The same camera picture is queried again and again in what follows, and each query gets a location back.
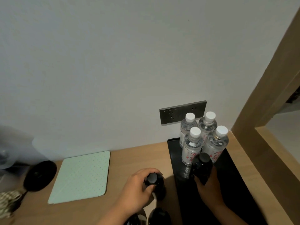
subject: perforated green pad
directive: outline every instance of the perforated green pad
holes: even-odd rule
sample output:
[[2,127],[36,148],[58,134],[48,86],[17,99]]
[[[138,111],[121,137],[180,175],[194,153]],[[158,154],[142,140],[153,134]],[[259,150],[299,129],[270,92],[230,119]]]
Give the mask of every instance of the perforated green pad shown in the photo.
[[98,197],[105,193],[110,152],[64,159],[48,204]]

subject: patterned fabric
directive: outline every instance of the patterned fabric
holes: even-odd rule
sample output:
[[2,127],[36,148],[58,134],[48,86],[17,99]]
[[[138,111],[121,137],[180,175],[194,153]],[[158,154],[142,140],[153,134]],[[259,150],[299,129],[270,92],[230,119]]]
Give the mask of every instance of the patterned fabric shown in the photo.
[[0,219],[12,216],[10,207],[21,196],[22,194],[17,190],[0,193]]

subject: wall outlet panel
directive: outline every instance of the wall outlet panel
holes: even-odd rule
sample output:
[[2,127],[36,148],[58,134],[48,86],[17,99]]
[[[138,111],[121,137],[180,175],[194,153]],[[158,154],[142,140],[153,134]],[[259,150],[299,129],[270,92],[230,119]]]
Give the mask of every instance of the wall outlet panel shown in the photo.
[[159,109],[160,122],[162,125],[179,122],[185,118],[186,113],[195,114],[196,118],[204,116],[206,101],[193,102],[179,106]]

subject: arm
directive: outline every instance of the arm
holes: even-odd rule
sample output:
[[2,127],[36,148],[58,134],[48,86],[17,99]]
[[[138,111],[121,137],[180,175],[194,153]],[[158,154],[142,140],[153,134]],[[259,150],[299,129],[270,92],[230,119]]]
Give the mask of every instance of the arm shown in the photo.
[[196,176],[195,182],[201,199],[222,225],[247,225],[225,205],[215,167],[205,185]]
[[123,225],[133,214],[140,211],[148,203],[155,185],[143,191],[143,182],[150,173],[159,173],[155,168],[146,168],[131,175],[118,200],[99,221],[98,225]]

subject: wooden table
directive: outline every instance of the wooden table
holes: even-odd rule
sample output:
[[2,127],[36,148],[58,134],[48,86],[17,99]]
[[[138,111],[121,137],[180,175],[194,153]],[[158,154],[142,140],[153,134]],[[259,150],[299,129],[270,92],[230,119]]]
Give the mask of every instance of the wooden table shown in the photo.
[[[266,216],[268,224],[292,224],[232,133],[229,133],[229,138],[230,143],[227,150],[248,189]],[[57,162],[58,169],[61,163],[61,161]],[[28,193],[21,207],[15,212],[15,217],[9,220],[0,220],[0,224],[96,224],[117,199],[129,175],[145,167],[155,167],[163,173],[167,195],[164,204],[160,206],[170,213],[173,225],[182,224],[167,142],[112,151],[107,191],[103,196],[49,205],[47,201],[55,177],[43,190]],[[156,201],[154,200],[144,208],[147,216],[155,207]]]

